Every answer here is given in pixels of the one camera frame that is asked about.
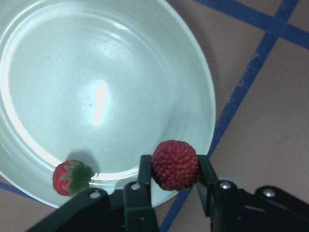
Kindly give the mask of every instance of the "blue tape line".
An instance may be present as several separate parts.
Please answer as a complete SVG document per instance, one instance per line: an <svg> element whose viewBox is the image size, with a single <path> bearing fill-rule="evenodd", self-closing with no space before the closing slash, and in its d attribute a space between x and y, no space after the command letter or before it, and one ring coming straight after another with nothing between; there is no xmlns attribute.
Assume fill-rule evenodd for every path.
<svg viewBox="0 0 309 232"><path fill-rule="evenodd" d="M8 185L8 184L5 184L1 181L0 181L0 189L6 190L6 191L11 192L11 193L15 193L19 196L26 197L26 198L29 198L29 199L34 200L34 201L37 201L36 199L25 194L23 191L20 191L18 188L11 186L11 185Z"/></svg>
<svg viewBox="0 0 309 232"><path fill-rule="evenodd" d="M293 10L295 9L297 3L298 0L284 0L280 8L277 10L275 17L284 21L288 20ZM213 151L218 145L221 137L223 136L225 130L227 129L229 123L231 122L233 116L235 115L237 109L239 108L244 97L249 91L253 81L255 80L263 64L265 63L270 51L274 47L277 39L278 39L277 36L270 33L266 33L265 36L262 38L255 52L255 56L250 61L249 65L247 66L247 69L245 70L242 76L241 83L238 84L234 89L234 92L230 100L226 104L223 113L220 115L219 120L216 123L214 136L208 152L209 157L212 155ZM185 197L180 195L180 193L177 195L175 201L173 202L170 210L168 211L166 217L164 218L161 224L160 227L161 232L167 232L170 229L173 221L175 220L176 216L181 210L190 192L191 191L186 193Z"/></svg>
<svg viewBox="0 0 309 232"><path fill-rule="evenodd" d="M280 18L271 17L263 12L241 4L235 0L196 0L226 15L265 30L277 37L283 38L303 48L309 49L309 33L287 24ZM281 11L293 7L295 1L285 1Z"/></svg>

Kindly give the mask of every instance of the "strawberry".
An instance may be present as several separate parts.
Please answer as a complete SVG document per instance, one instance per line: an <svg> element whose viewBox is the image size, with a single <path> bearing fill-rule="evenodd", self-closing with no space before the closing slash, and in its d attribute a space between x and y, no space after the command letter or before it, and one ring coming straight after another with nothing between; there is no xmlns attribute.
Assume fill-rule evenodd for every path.
<svg viewBox="0 0 309 232"><path fill-rule="evenodd" d="M152 176L164 190L183 190L191 187L198 176L198 156L188 143L168 140L155 149Z"/></svg>
<svg viewBox="0 0 309 232"><path fill-rule="evenodd" d="M94 175L91 168L78 160L67 160L53 173L53 187L62 196L73 196L87 188Z"/></svg>

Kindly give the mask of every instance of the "round plate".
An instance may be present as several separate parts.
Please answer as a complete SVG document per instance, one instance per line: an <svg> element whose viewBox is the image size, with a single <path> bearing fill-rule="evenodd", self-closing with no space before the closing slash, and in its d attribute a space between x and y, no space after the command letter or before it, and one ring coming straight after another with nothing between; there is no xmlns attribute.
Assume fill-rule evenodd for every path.
<svg viewBox="0 0 309 232"><path fill-rule="evenodd" d="M140 156L169 139L206 154L215 123L209 68L163 0L9 1L0 8L0 170L59 207L67 159L111 194L136 179ZM176 193L152 183L152 203Z"/></svg>

